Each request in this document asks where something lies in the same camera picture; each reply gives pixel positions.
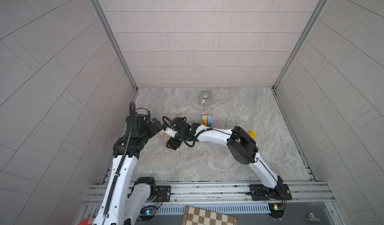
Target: chess board square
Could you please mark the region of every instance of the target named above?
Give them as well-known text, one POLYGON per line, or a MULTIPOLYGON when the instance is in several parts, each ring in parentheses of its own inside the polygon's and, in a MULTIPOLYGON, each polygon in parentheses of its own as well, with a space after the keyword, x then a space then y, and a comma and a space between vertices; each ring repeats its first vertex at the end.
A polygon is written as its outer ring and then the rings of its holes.
POLYGON ((205 217, 204 218, 204 225, 209 225, 210 220, 211 220, 210 218, 205 217))
POLYGON ((204 223, 204 217, 199 216, 199 223, 203 224, 204 223))
POLYGON ((199 215, 193 215, 192 222, 198 222, 199 221, 199 215))
POLYGON ((199 216, 201 216, 201 217, 205 217, 205 210, 203 210, 203 209, 199 209, 200 210, 200 213, 199 213, 199 216))
POLYGON ((216 220, 216 213, 215 212, 211 212, 211 218, 216 220))
POLYGON ((228 215, 223 214, 221 217, 222 222, 228 222, 228 215))

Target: black mounting plate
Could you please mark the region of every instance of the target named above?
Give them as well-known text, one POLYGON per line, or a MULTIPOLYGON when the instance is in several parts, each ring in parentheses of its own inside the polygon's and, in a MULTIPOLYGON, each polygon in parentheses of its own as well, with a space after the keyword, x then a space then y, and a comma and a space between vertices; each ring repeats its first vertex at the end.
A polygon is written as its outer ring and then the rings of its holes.
MULTIPOLYGON (((250 195, 252 196, 253 201, 263 201, 263 200, 271 200, 271 193, 268 193, 265 189, 266 187, 261 184, 251 184, 249 185, 249 189, 251 191, 250 195)), ((279 196, 276 192, 274 193, 276 196, 276 200, 283 200, 282 196, 279 196)), ((288 185, 283 184, 283 194, 286 200, 292 200, 291 192, 289 191, 288 185)))
MULTIPOLYGON (((161 197, 163 198, 163 202, 169 202, 170 201, 170 186, 156 186, 156 194, 160 193, 161 197)), ((159 197, 156 196, 152 201, 150 202, 158 202, 159 197)))

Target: yellow block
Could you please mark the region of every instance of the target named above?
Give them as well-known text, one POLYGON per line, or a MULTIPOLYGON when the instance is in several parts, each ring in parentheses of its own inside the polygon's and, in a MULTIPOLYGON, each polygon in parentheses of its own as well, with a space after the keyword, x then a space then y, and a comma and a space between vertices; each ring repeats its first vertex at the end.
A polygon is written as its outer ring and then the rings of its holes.
POLYGON ((208 117, 207 117, 207 115, 203 115, 203 125, 204 126, 208 125, 208 117))
POLYGON ((248 131, 248 134, 252 139, 255 139, 255 132, 254 131, 248 131))

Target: tiled wall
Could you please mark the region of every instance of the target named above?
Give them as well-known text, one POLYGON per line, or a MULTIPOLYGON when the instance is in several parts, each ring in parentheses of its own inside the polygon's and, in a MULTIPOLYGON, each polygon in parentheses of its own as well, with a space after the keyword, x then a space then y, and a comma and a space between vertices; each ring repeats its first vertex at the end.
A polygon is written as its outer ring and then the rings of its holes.
POLYGON ((384 0, 330 0, 277 93, 349 225, 384 224, 384 0))
POLYGON ((0 224, 69 224, 133 88, 89 0, 0 7, 0 224))
POLYGON ((318 0, 99 0, 139 87, 272 86, 318 0))

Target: black cable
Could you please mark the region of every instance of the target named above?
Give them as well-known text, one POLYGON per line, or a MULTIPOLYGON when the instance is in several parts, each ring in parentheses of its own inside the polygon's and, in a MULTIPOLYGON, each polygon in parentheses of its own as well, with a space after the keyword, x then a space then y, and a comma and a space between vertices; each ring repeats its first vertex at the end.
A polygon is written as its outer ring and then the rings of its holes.
POLYGON ((148 123, 151 121, 151 112, 150 112, 148 109, 144 108, 144 107, 137 108, 136 110, 138 110, 138 109, 144 109, 144 110, 147 110, 147 114, 148 114, 148 121, 147 121, 147 124, 148 124, 148 123))
POLYGON ((194 147, 194 145, 190 145, 187 141, 185 141, 185 139, 184 139, 184 137, 183 137, 183 135, 181 134, 181 132, 180 132, 180 130, 177 128, 177 126, 168 118, 168 117, 166 117, 166 116, 163 116, 162 117, 162 120, 163 120, 163 122, 164 123, 166 123, 167 124, 167 126, 169 126, 170 128, 175 128, 176 129, 176 131, 179 133, 179 135, 180 135, 180 137, 181 137, 181 140, 187 145, 187 146, 189 146, 189 147, 194 147), (172 126, 169 126, 169 124, 165 121, 165 119, 167 119, 170 123, 171 123, 171 125, 172 126))
POLYGON ((133 126, 135 124, 136 106, 135 106, 134 102, 130 102, 129 103, 129 111, 131 112, 131 115, 133 115, 133 119, 132 119, 132 122, 131 122, 131 126, 129 127, 129 132, 128 132, 128 137, 127 137, 127 142, 125 144, 124 153, 123 153, 123 155, 121 157, 121 160, 120 160, 120 163, 119 163, 119 165, 118 165, 118 167, 117 167, 117 169, 115 171, 115 176, 113 177, 113 180, 112 180, 111 189, 109 190, 107 201, 105 203, 105 208, 104 208, 104 212, 103 212, 103 216, 104 217, 106 217, 108 215, 109 206, 111 204, 111 199, 112 199, 113 191, 115 189, 116 181, 117 181, 117 179, 119 177, 120 169, 121 169, 121 167, 122 167, 122 165, 124 163, 125 157, 127 155, 129 140, 131 139, 131 135, 132 135, 132 131, 133 131, 133 126))

